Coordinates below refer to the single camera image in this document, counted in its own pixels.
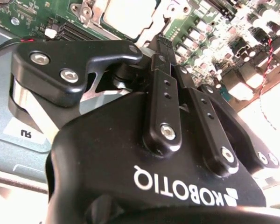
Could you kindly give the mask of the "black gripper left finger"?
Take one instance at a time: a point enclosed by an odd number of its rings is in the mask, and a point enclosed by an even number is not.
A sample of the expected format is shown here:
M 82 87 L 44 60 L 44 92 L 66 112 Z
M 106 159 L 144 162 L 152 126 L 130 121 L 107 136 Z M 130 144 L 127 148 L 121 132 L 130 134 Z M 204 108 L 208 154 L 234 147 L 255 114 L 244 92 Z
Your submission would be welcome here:
M 140 138 L 154 154 L 171 155 L 182 144 L 177 72 L 172 42 L 161 35 L 144 49 L 127 40 L 25 41 L 12 52 L 10 91 L 17 118 L 49 142 L 81 115 L 81 102 L 142 94 Z

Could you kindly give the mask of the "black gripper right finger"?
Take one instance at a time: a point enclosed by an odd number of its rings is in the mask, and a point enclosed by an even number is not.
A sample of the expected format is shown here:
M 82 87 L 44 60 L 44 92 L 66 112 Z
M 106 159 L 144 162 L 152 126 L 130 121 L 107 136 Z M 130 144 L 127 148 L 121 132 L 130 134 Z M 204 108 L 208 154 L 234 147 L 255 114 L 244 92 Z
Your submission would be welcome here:
M 240 169 L 251 175 L 279 168 L 264 142 L 207 84 L 195 87 L 191 75 L 176 64 L 173 44 L 165 40 L 170 77 L 165 79 L 165 159 L 182 172 L 205 165 L 219 177 Z

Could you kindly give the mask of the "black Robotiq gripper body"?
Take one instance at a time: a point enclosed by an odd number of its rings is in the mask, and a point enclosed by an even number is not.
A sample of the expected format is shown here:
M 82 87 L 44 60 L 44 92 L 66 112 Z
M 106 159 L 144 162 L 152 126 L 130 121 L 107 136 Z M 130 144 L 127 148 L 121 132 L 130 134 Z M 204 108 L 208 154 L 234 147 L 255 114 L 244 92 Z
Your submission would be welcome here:
M 203 161 L 193 119 L 180 110 L 181 148 L 169 157 L 142 143 L 145 95 L 82 115 L 55 137 L 48 161 L 48 224 L 247 223 L 265 196 L 243 165 L 220 178 Z

